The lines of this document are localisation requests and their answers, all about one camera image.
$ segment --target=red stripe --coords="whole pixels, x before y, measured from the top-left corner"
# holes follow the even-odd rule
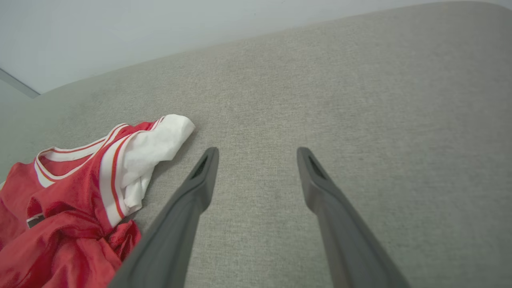
[[[36,159],[35,163],[36,163],[37,167],[39,167],[39,171],[41,171],[41,174],[43,174],[43,176],[46,177],[46,179],[48,179],[51,182],[55,182],[53,179],[50,179],[50,177],[48,177],[48,175],[46,175],[46,173],[41,169],[41,166],[39,166],[38,159]]]
[[[163,117],[161,117],[160,119],[156,120],[154,123],[153,123],[153,126],[151,127],[150,131],[154,130],[158,124],[160,124],[160,121],[163,119]]]
[[[99,140],[99,141],[96,141],[95,143],[93,143],[93,144],[91,144],[91,145],[89,145],[89,146],[87,146],[87,147],[83,147],[83,148],[75,149],[75,150],[71,150],[71,151],[57,151],[57,150],[55,150],[55,149],[53,149],[53,148],[52,148],[52,149],[49,149],[48,151],[53,151],[53,152],[55,152],[55,153],[73,153],[73,152],[77,152],[77,151],[85,150],[85,149],[90,148],[90,147],[92,147],[92,146],[94,146],[94,145],[97,145],[98,143],[101,143],[101,142],[103,142],[103,141],[104,141],[104,140]]]
[[[112,134],[110,134],[110,136],[105,140],[105,143],[103,143],[103,145],[101,145],[101,148],[105,147],[105,145],[109,142],[110,138],[111,138],[112,136],[114,136],[114,133],[116,132],[116,130],[117,130],[117,129],[119,129],[119,128],[121,128],[121,127],[123,127],[123,125],[121,125],[121,126],[117,127],[117,128],[112,132]]]
[[[114,200],[116,201],[116,208],[117,208],[117,213],[119,213],[119,216],[121,217],[121,219],[124,218],[124,214],[123,214],[123,211],[121,210],[121,206],[119,205],[119,198],[117,197],[117,192],[116,192],[116,168],[117,168],[117,157],[119,156],[119,151],[121,150],[121,147],[123,147],[123,144],[126,140],[128,140],[129,136],[126,137],[123,142],[121,142],[121,144],[117,147],[116,149],[116,153],[114,154],[114,160],[112,162],[112,181],[110,183],[110,186],[112,188],[112,195],[114,196]]]

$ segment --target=clothing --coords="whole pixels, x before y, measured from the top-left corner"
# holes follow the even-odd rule
[[[179,115],[120,124],[15,164],[0,185],[0,286],[106,286],[140,239],[132,220],[118,223],[142,207],[154,166],[194,128]]]

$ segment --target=red fabric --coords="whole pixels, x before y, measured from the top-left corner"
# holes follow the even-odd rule
[[[48,187],[34,162],[15,164],[0,191],[0,287],[105,287],[140,239],[136,224],[112,227],[99,191],[105,151],[123,137],[149,130],[152,123],[126,126],[90,159],[41,163],[54,175],[73,174]],[[32,228],[27,220],[42,213]]]

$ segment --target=red jersey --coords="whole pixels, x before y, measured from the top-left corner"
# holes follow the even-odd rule
[[[140,239],[132,220],[118,223],[141,208],[154,165],[193,129],[178,115],[120,124],[88,145],[15,164],[0,184],[0,287],[107,286]]]

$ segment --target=white fabric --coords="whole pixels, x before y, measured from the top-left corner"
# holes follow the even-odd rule
[[[129,215],[142,207],[153,169],[160,161],[172,160],[196,127],[185,116],[165,116],[146,133],[136,133],[121,154],[120,187]]]

